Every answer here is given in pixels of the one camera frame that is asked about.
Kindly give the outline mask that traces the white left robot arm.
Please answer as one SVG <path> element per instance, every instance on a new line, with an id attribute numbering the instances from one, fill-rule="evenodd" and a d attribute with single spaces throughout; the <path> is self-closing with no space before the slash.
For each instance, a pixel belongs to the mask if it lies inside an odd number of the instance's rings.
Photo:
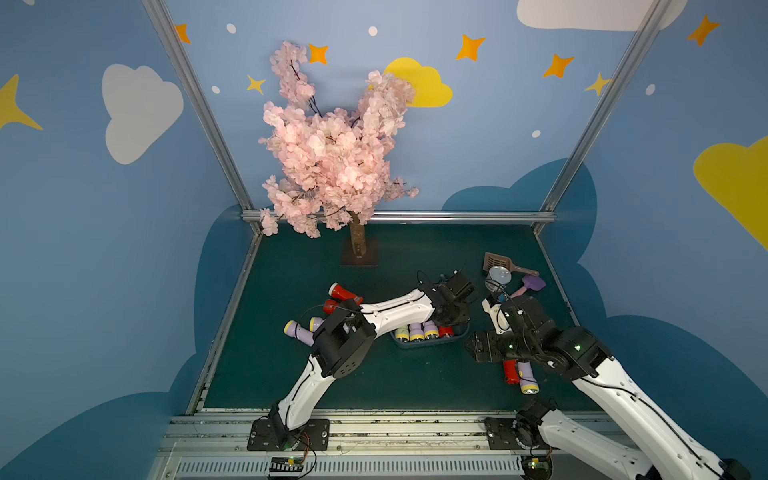
<path id="1" fill-rule="evenodd" d="M 420 284 L 411 292 L 374 304 L 341 301 L 312 333 L 307 364 L 289 393 L 267 416 L 274 444 L 297 442 L 311 414 L 332 383 L 356 370 L 379 337 L 400 327 L 432 321 L 438 327 L 469 322 L 474 284 L 460 271 L 437 284 Z"/>

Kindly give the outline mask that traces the teal plastic storage box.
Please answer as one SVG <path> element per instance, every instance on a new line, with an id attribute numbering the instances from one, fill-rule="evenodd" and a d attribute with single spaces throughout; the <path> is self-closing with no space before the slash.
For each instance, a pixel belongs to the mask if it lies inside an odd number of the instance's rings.
<path id="1" fill-rule="evenodd" d="M 441 345 L 447 345 L 451 343 L 461 342 L 463 341 L 470 333 L 469 326 L 468 325 L 456 325 L 452 327 L 455 332 L 455 336 L 452 338 L 436 338 L 431 340 L 424 339 L 423 341 L 415 341 L 415 342 L 400 342 L 395 338 L 394 331 L 391 331 L 388 333 L 389 338 L 394 342 L 394 344 L 403 350 L 412 350 L 412 349 L 418 349 L 418 348 L 425 348 L 425 347 L 432 347 L 432 346 L 441 346 Z"/>

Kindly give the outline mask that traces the silver pull-tab tin can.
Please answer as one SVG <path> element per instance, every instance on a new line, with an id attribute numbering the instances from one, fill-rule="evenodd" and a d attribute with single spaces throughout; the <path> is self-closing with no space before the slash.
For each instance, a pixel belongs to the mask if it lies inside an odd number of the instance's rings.
<path id="1" fill-rule="evenodd" d="M 485 286 L 491 293 L 503 292 L 512 280 L 512 273 L 504 266 L 492 266 L 489 268 Z"/>

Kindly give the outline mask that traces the brown plastic litter scoop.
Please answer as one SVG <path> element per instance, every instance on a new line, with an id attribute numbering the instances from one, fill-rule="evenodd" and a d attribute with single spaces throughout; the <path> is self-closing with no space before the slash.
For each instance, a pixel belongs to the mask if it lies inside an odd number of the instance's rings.
<path id="1" fill-rule="evenodd" d="M 484 254 L 482 269 L 485 272 L 489 272 L 490 269 L 493 267 L 503 267 L 507 269 L 509 272 L 518 272 L 524 275 L 533 275 L 533 276 L 540 275 L 540 273 L 537 270 L 528 269 L 528 268 L 521 267 L 514 264 L 509 257 L 503 256 L 500 254 L 491 253 L 491 252 L 486 252 Z"/>

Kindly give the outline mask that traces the pink blossom artificial tree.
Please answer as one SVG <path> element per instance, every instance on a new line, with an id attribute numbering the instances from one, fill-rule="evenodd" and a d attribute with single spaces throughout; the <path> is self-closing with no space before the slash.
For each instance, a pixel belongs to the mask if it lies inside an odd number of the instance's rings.
<path id="1" fill-rule="evenodd" d="M 320 229 L 350 232 L 348 253 L 354 262 L 369 263 L 373 255 L 365 226 L 376 207 L 417 188 L 391 174 L 387 155 L 405 125 L 413 86 L 391 73 L 373 71 L 354 112 L 318 109 L 315 87 L 301 67 L 307 51 L 284 42 L 270 58 L 284 107 L 268 102 L 263 120 L 272 129 L 261 144 L 280 162 L 283 176 L 270 176 L 263 187 L 271 205 L 259 212 L 262 234 L 275 235 L 280 222 L 309 238 Z"/>

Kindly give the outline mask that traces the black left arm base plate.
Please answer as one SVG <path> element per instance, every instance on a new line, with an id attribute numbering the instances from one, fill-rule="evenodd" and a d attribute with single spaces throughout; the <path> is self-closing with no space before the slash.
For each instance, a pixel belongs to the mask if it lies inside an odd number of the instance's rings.
<path id="1" fill-rule="evenodd" d="M 311 419 L 306 425 L 293 431 L 282 428 L 278 420 L 265 416 L 256 419 L 248 435 L 248 451 L 326 451 L 330 440 L 330 421 Z"/>

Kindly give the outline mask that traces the red flashlight group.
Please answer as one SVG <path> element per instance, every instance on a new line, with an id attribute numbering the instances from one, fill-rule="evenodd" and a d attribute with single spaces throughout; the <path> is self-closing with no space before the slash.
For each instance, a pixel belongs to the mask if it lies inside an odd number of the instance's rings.
<path id="1" fill-rule="evenodd" d="M 506 360 L 503 362 L 504 380 L 509 385 L 519 385 L 520 376 L 517 369 L 516 360 Z"/>

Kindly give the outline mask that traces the pale yellow flashlight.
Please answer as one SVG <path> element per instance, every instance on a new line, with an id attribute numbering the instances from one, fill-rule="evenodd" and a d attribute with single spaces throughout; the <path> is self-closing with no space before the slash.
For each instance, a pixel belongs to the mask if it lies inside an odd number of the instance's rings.
<path id="1" fill-rule="evenodd" d="M 394 332 L 395 338 L 400 342 L 410 341 L 410 332 L 407 326 L 397 328 Z"/>

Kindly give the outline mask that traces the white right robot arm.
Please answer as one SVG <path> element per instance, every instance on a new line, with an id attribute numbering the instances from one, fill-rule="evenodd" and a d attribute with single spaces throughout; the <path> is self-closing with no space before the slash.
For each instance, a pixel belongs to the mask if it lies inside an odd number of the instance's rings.
<path id="1" fill-rule="evenodd" d="M 572 455 L 611 479 L 748 479 L 736 459 L 722 459 L 680 427 L 625 371 L 611 350 L 581 327 L 558 327 L 537 299 L 521 295 L 482 302 L 494 329 L 489 354 L 538 363 L 592 399 L 632 442 L 627 447 L 579 425 L 535 398 L 513 419 L 489 417 L 489 445 L 553 448 Z"/>

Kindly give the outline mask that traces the left green circuit board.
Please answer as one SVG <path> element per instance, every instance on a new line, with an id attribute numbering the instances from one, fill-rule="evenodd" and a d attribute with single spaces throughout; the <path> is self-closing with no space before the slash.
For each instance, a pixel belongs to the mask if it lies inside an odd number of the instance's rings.
<path id="1" fill-rule="evenodd" d="M 266 475 L 268 479 L 298 479 L 306 469 L 306 461 L 299 457 L 275 456 L 269 459 Z"/>

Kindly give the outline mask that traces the light purple flashlight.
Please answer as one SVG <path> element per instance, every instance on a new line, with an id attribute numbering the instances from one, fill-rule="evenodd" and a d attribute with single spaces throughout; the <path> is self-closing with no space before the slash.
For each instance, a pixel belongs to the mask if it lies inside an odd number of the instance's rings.
<path id="1" fill-rule="evenodd" d="M 425 334 L 423 330 L 423 324 L 422 323 L 411 323 L 408 325 L 408 332 L 409 332 L 409 341 L 415 342 L 415 341 L 423 341 L 425 339 Z"/>

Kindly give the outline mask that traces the purple flashlight group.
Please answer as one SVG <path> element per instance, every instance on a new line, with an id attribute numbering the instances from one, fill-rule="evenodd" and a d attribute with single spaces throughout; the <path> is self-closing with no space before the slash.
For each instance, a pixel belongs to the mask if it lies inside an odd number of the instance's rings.
<path id="1" fill-rule="evenodd" d="M 426 340 L 436 339 L 440 336 L 439 329 L 433 321 L 424 322 L 422 327 Z"/>

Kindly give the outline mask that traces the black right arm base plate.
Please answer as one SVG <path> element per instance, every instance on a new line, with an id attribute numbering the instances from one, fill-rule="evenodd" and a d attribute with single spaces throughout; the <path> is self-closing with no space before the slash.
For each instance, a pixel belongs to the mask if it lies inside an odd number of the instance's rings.
<path id="1" fill-rule="evenodd" d="M 486 439 L 491 450 L 561 450 L 544 439 L 543 416 L 522 415 L 514 418 L 486 417 L 483 420 Z"/>

